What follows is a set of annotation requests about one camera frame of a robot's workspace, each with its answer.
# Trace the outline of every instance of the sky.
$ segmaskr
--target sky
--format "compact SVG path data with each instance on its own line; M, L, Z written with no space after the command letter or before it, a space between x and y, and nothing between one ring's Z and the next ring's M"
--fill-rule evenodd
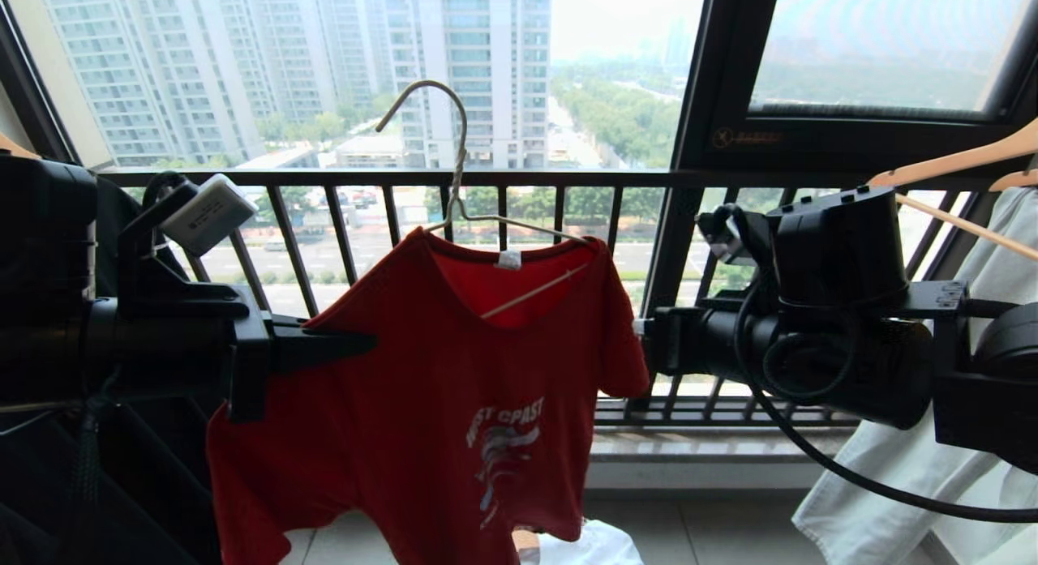
M662 48L672 24L699 26L703 0L551 0L551 59L639 56Z

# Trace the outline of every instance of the shirt sleeve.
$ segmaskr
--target shirt sleeve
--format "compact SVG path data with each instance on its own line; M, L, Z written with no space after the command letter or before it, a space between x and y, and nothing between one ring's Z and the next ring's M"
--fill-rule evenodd
M323 527L355 502L355 482L330 372L273 376L263 421L231 424L221 406L207 452L220 549L226 565L276 564L292 546L284 532Z
M634 314L627 291L612 263L608 263L602 311L603 368L599 388L611 397L637 397L649 389L641 341L631 322Z

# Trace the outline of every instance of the tiled floor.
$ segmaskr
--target tiled floor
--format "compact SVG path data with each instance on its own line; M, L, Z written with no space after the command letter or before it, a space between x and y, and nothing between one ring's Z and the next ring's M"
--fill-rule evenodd
M790 522L799 497L790 492L682 493L681 497L589 493L584 513L634 539L646 565L824 565ZM292 535L284 565L392 565L378 529L348 514L317 533Z

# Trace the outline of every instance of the graphic print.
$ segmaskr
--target graphic print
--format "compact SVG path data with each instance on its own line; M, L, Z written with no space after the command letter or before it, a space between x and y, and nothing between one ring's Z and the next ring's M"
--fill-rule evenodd
M497 514L495 481L502 476L515 474L523 462L530 460L526 448L541 436L541 428L536 422L541 416L543 407L544 397L541 397L520 409L483 407L472 416L466 442L469 449L479 445L483 461L483 468L475 475L475 479L484 485L483 497L480 500L480 512L483 513L480 529L486 528Z

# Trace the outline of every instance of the metal railing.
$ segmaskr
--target metal railing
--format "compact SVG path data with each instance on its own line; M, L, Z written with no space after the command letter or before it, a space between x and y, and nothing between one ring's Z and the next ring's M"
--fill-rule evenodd
M144 186L152 177L151 172L129 172L117 171L100 174L119 184L124 187ZM186 173L196 183L203 182L212 172L195 171ZM320 186L327 199L327 210L330 212L332 228L335 234L336 244L340 253L343 267L347 281L352 285L358 277L356 263L354 261L353 249L350 241L350 234L343 217L343 207L339 203L337 187L339 186L377 186L381 188L385 220L388 225L389 241L392 246L400 243L401 231L400 220L397 213L397 203L394 197L394 186L435 186L439 188L439 198L441 210L445 211L447 201L447 180L449 174L444 172L402 172L402 171L356 171L336 172L318 170L282 170L276 172L254 172L238 171L230 172L229 176L240 185L264 186L269 195L271 208L276 219L276 224L283 239L285 250L291 262L295 280L299 286L303 303L309 316L318 313L318 304L315 299L313 289L310 278L307 275L306 263L300 251L296 233L292 226L289 210L285 206L281 187L283 186ZM786 187L775 203L775 207L787 204L796 197L800 188L824 187L825 181L815 178L777 178L775 180L786 184L800 181L797 187ZM757 176L747 174L742 179L747 184L760 182ZM493 186L497 190L498 214L508 215L508 191L512 187L519 186L550 186L554 188L554 207L552 211L553 225L555 230L561 230L565 221L565 199L567 189L582 186L612 188L612 203L609 211L608 228L606 242L610 251L616 248L619 232L620 215L623 208L624 191L636 187L662 187L667 186L672 190L675 188L684 189L686 197L695 198L694 206L683 207L683 214L694 214L700 210L709 210L713 207L701 206L703 203L703 192L706 186L711 184L731 183L731 173L716 177L710 173L695 174L688 178L681 172L525 172L525 171L504 171L504 172L475 172L466 179L467 186ZM728 186L723 192L725 201L736 201L741 190L748 187ZM956 200L960 198L960 191L944 192L940 208L951 210ZM969 192L966 200L961 204L959 215L964 218L977 220L984 218L984 211L990 210L993 198L990 195L983 195L978 192ZM653 243L652 267L649 271L649 278L646 279L646 295L641 303L643 315L650 315L649 310L656 305L662 305L658 296L651 295L654 281L657 278L671 277L681 279L682 271L675 271L676 267L685 266L685 257L688 247L666 246L666 237L663 234L668 218L674 207L664 201L660 209L660 216L657 220L657 233ZM455 239L453 225L444 230L444 238L449 241ZM499 247L504 250L509 246L509 236L503 223L499 224L498 231ZM555 237L554 243L559 243L561 238ZM968 243L963 242L962 235L957 230L950 228L950 225L936 219L931 219L926 230L920 237L920 241L911 251L911 258L906 261L908 276L917 278L931 278L945 271L954 271L961 263ZM240 262L245 279L264 310L270 310L270 302L267 299L264 284L257 274L252 258L247 250L245 239L240 231L236 231L230 237L230 243ZM663 259L672 252L681 259ZM204 264L197 258L188 258L189 265L199 280L209 280L211 276L206 270ZM920 274L924 263L929 263L925 273ZM703 299L710 294L711 285L719 279L717 275L717 262L714 255L708 254L702 268L702 277L696 293L696 299ZM661 386L665 384L664 378L660 378ZM744 395L725 394L727 391L725 380L713 379L713 384L707 387L705 384L698 388L689 389L688 383L683 382L685 377L676 376L670 380L666 395L647 394L639 399L617 400L610 398L599 399L596 424L600 426L654 426L654 427L767 427L773 423L766 413L759 407L756 398ZM653 377L653 383L657 382L657 377ZM824 407L797 406L793 403L783 402L774 399L777 406L784 409L788 420L798 426L815 427L841 427L856 425L857 419L834 413Z

